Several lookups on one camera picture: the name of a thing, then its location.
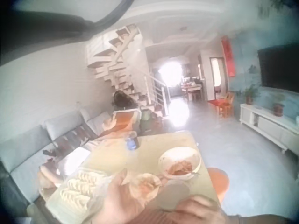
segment white ceiling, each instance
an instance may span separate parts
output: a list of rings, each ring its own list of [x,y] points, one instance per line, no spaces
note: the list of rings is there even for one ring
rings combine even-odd
[[[98,21],[121,0],[23,0],[20,10],[82,16]],[[135,0],[111,27],[135,23],[145,44],[148,60],[189,56],[224,34],[240,31],[257,22],[259,0]]]

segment staircase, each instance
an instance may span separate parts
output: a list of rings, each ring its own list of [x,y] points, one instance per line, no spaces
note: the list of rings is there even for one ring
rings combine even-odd
[[[138,28],[132,24],[118,30],[110,31],[98,36],[87,45],[87,67],[94,71],[95,78],[104,78],[111,83],[113,90],[122,90],[140,106],[149,109],[159,117],[168,116],[170,103],[168,87],[155,79],[150,73],[144,72],[133,64],[127,64],[123,59],[123,52],[130,47],[130,43],[139,34]],[[127,67],[136,70],[143,76],[143,86],[139,91],[131,90],[131,76]]]

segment white tv cabinet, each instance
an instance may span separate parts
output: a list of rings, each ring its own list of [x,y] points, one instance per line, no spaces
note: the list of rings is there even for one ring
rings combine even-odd
[[[294,120],[277,117],[256,105],[241,104],[240,122],[273,141],[283,153],[289,149],[299,156],[299,127]]]

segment television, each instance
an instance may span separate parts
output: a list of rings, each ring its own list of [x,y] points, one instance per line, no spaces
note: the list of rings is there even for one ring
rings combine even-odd
[[[257,54],[262,86],[299,93],[299,43],[261,49]]]

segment gray sofa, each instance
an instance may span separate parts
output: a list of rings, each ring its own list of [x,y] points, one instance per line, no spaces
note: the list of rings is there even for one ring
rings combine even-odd
[[[43,125],[0,144],[1,199],[14,217],[26,216],[26,208],[39,197],[38,171],[54,150],[64,158],[84,147],[103,132],[102,123],[110,115],[100,105],[46,120]]]

